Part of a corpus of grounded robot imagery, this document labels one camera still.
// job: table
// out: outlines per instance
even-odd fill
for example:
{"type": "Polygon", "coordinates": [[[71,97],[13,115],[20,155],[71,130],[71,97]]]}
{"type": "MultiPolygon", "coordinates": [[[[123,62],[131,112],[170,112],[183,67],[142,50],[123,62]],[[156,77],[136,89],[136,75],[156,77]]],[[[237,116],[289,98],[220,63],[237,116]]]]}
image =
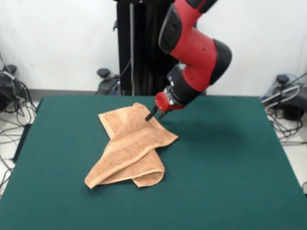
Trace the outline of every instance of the table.
{"type": "Polygon", "coordinates": [[[200,97],[161,124],[164,179],[90,190],[109,138],[97,115],[153,97],[52,96],[40,103],[3,198],[1,229],[307,229],[307,201],[256,98],[200,97]]]}

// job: cable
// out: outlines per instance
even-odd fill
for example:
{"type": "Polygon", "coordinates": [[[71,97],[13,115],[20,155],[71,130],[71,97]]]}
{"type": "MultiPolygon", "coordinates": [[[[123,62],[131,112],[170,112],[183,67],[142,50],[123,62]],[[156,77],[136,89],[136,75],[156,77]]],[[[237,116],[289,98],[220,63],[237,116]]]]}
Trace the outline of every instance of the cable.
{"type": "Polygon", "coordinates": [[[300,79],[302,79],[302,78],[305,77],[305,76],[307,76],[307,72],[304,73],[303,75],[301,75],[300,77],[298,77],[297,79],[295,79],[295,80],[289,82],[287,85],[291,85],[291,84],[293,84],[293,83],[299,81],[300,79]]]}
{"type": "MultiPolygon", "coordinates": [[[[112,86],[108,89],[108,91],[105,93],[105,95],[107,95],[107,94],[111,91],[111,89],[118,83],[118,81],[121,79],[121,77],[122,77],[122,76],[124,75],[124,73],[127,71],[127,69],[128,69],[128,67],[129,67],[130,64],[131,64],[131,59],[130,59],[129,62],[127,63],[126,67],[124,68],[124,70],[122,71],[122,73],[120,74],[120,76],[118,77],[118,79],[112,84],[112,86]]],[[[99,87],[98,87],[98,89],[97,89],[95,95],[98,94],[98,91],[99,91],[99,89],[100,89],[100,86],[101,86],[101,83],[99,84],[99,87]]]]}
{"type": "Polygon", "coordinates": [[[1,59],[2,64],[4,65],[4,67],[8,70],[9,73],[11,73],[11,70],[7,67],[7,65],[5,64],[5,62],[4,62],[4,60],[3,60],[1,51],[0,51],[0,59],[1,59]]]}
{"type": "Polygon", "coordinates": [[[269,108],[272,108],[272,107],[275,106],[275,105],[278,105],[278,104],[280,104],[280,103],[287,102],[287,101],[289,101],[289,100],[295,98],[295,97],[299,94],[299,91],[300,91],[300,87],[298,87],[296,93],[294,93],[294,94],[291,95],[290,97],[287,97],[287,98],[285,98],[285,99],[282,99],[280,102],[274,102],[274,103],[272,103],[272,104],[266,106],[264,109],[267,110],[267,109],[269,109],[269,108]]]}
{"type": "Polygon", "coordinates": [[[281,144],[283,146],[301,146],[301,145],[306,145],[306,141],[281,141],[281,144]]]}
{"type": "Polygon", "coordinates": [[[270,96],[270,97],[268,97],[266,99],[263,99],[261,102],[262,103],[267,102],[267,101],[269,101],[269,100],[271,100],[271,99],[273,99],[275,97],[278,97],[282,93],[286,93],[286,92],[289,92],[289,91],[292,91],[292,90],[296,90],[298,88],[305,88],[305,87],[307,87],[307,85],[302,85],[302,86],[295,85],[295,86],[289,87],[289,88],[283,90],[282,92],[277,92],[277,93],[273,94],[272,96],[270,96]]]}
{"type": "Polygon", "coordinates": [[[265,99],[265,97],[272,91],[272,89],[273,89],[274,85],[276,84],[276,82],[277,82],[276,80],[273,82],[273,84],[270,86],[268,91],[262,97],[259,98],[260,100],[265,99]]]}
{"type": "Polygon", "coordinates": [[[19,124],[14,123],[14,122],[12,122],[12,121],[5,120],[5,119],[3,119],[3,118],[0,118],[0,120],[1,120],[1,121],[4,121],[4,122],[7,122],[7,123],[10,123],[10,124],[12,124],[12,125],[21,127],[19,124]]]}
{"type": "Polygon", "coordinates": [[[296,76],[295,74],[293,73],[282,73],[282,75],[287,75],[288,77],[294,77],[299,83],[300,83],[300,80],[298,79],[298,76],[296,76]]]}

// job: floor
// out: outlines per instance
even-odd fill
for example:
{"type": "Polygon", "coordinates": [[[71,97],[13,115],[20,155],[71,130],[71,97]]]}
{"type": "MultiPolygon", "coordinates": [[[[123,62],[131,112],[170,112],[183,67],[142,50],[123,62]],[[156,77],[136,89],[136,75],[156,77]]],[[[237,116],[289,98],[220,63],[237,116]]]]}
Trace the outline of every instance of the floor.
{"type": "MultiPolygon", "coordinates": [[[[22,124],[26,124],[30,120],[30,116],[28,112],[24,109],[25,117],[20,117],[19,120],[22,124]]],[[[6,130],[8,128],[16,128],[17,126],[8,122],[3,121],[2,119],[18,123],[16,119],[16,114],[8,114],[8,113],[1,113],[0,114],[0,129],[6,130]]],[[[289,138],[291,141],[307,141],[307,115],[303,117],[304,125],[298,134],[295,136],[289,138]]],[[[295,127],[296,123],[289,122],[289,121],[281,121],[285,126],[287,127],[295,127]]],[[[19,127],[16,129],[9,130],[5,132],[6,135],[10,135],[10,137],[4,136],[3,133],[0,133],[0,155],[4,159],[5,163],[10,167],[14,168],[13,162],[10,160],[13,158],[15,151],[17,149],[20,136],[23,132],[23,128],[19,127]]],[[[287,154],[287,157],[291,163],[291,166],[295,172],[295,175],[297,177],[297,180],[299,184],[302,186],[304,183],[307,182],[307,145],[301,145],[301,146],[284,146],[284,150],[287,154]]],[[[1,180],[7,171],[6,166],[3,164],[3,162],[0,161],[0,183],[1,180]]],[[[6,178],[10,176],[10,171],[7,172],[6,178]]],[[[0,198],[2,194],[4,193],[6,184],[0,188],[0,198]]],[[[304,192],[307,194],[307,185],[304,186],[304,192]]]]}

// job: brown towel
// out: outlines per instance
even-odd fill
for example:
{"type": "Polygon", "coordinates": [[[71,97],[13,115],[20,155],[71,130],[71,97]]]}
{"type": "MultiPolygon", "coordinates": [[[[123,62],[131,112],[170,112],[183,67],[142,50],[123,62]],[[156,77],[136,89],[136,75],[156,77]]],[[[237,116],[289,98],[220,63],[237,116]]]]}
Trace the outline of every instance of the brown towel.
{"type": "Polygon", "coordinates": [[[154,150],[174,142],[178,137],[163,128],[155,118],[146,122],[148,109],[135,103],[100,114],[99,118],[111,140],[100,160],[85,178],[90,188],[132,179],[138,187],[162,180],[164,166],[154,150]]]}

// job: black cable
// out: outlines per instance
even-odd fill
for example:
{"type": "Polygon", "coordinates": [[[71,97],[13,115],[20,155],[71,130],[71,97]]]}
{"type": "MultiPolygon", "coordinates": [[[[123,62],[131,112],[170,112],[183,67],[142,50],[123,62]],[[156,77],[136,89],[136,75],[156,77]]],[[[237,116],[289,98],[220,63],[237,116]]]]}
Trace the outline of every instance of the black cable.
{"type": "Polygon", "coordinates": [[[20,127],[19,124],[16,124],[16,123],[14,123],[14,122],[12,122],[12,121],[8,121],[8,120],[5,120],[5,119],[3,119],[3,118],[0,118],[0,120],[1,120],[1,121],[4,121],[4,122],[7,122],[7,123],[10,123],[10,124],[12,124],[12,125],[15,125],[15,126],[19,126],[19,127],[20,127]]]}
{"type": "Polygon", "coordinates": [[[18,129],[18,128],[22,128],[22,126],[14,127],[14,128],[7,128],[7,129],[1,131],[0,134],[4,133],[4,132],[6,132],[6,131],[9,131],[9,130],[15,130],[15,129],[18,129]]]}
{"type": "Polygon", "coordinates": [[[300,145],[307,145],[307,142],[305,141],[281,141],[281,144],[283,146],[300,146],[300,145]]]}
{"type": "MultiPolygon", "coordinates": [[[[124,75],[124,73],[125,73],[126,70],[128,69],[130,63],[131,63],[131,59],[130,59],[129,62],[127,63],[126,67],[124,68],[124,70],[122,71],[122,73],[120,74],[120,76],[118,77],[118,79],[112,84],[112,86],[108,89],[108,91],[105,93],[105,95],[107,95],[107,94],[111,91],[111,89],[118,83],[118,81],[121,79],[121,77],[124,75]]],[[[102,83],[103,83],[103,82],[101,82],[101,83],[99,84],[98,89],[97,89],[95,95],[98,94],[99,89],[100,89],[100,86],[101,86],[102,83]]]]}
{"type": "Polygon", "coordinates": [[[298,77],[298,78],[294,79],[293,81],[291,81],[291,82],[287,83],[287,86],[289,86],[289,85],[291,85],[291,84],[293,84],[293,83],[297,82],[298,80],[302,79],[302,78],[303,78],[303,77],[305,77],[305,76],[307,76],[307,72],[306,72],[306,73],[304,73],[303,75],[301,75],[300,77],[298,77]]]}
{"type": "Polygon", "coordinates": [[[10,143],[13,143],[13,142],[17,142],[17,141],[19,141],[21,138],[19,138],[19,139],[13,139],[13,140],[10,140],[10,141],[5,141],[5,142],[0,142],[0,144],[10,144],[10,143]]]}

